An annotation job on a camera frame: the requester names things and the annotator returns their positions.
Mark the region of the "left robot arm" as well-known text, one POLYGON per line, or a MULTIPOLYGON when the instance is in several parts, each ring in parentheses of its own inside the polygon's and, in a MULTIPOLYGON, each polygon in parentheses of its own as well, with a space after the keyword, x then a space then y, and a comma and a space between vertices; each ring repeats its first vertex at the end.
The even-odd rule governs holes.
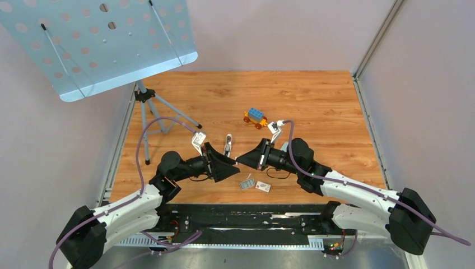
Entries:
POLYGON ((91 268, 112 246, 135 233, 152 228, 166 231, 172 218, 165 208, 181 190, 178 181, 205 174, 220 182, 239 172, 235 160, 208 142, 201 147, 201 155, 188 160, 168 151, 155 176, 138 191, 106 206, 78 208, 56 244, 72 268, 91 268))

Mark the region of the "grey white stapler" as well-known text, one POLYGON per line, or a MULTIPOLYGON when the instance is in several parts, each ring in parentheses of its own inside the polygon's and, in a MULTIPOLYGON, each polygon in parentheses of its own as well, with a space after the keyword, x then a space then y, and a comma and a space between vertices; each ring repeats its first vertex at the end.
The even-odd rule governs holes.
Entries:
POLYGON ((288 142, 285 142, 285 143, 281 146, 280 150, 281 150, 281 151, 284 151, 284 152, 287 152, 287 151, 288 151, 288 145, 289 145, 289 143, 288 143, 288 142))

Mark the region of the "small white stapler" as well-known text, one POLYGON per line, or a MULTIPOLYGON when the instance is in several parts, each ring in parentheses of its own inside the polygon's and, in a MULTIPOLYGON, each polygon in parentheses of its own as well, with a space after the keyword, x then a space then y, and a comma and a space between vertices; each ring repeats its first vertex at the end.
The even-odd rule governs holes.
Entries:
POLYGON ((224 149, 223 149, 223 154, 224 154, 226 157, 230 157, 231 149, 232 149, 232 134, 228 133, 228 134, 226 135, 226 139, 225 139, 225 145, 224 145, 224 149))

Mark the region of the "white staple box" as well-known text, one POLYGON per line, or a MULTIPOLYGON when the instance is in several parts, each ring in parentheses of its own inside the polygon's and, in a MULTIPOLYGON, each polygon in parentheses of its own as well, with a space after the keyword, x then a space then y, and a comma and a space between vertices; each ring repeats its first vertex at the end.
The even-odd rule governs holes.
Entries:
POLYGON ((266 193, 269 193, 269 191, 271 189, 270 184, 267 184, 267 183, 264 183, 264 182, 261 182, 261 181, 257 181, 255 187, 256 187, 256 189, 261 190, 261 191, 266 192, 266 193))

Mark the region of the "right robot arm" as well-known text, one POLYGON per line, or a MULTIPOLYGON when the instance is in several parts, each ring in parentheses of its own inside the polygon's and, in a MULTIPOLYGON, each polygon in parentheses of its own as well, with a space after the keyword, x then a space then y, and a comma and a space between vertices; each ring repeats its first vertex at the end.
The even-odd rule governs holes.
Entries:
POLYGON ((274 148, 269 139, 237 157, 237 162, 255 170, 271 166, 297 175, 298 185, 308 193, 334 197, 353 204, 330 202, 320 218, 322 231, 369 231, 392 240, 400 249, 422 255, 436 218, 422 197, 414 190, 402 192, 363 184, 314 160, 308 144, 294 138, 286 151, 274 148))

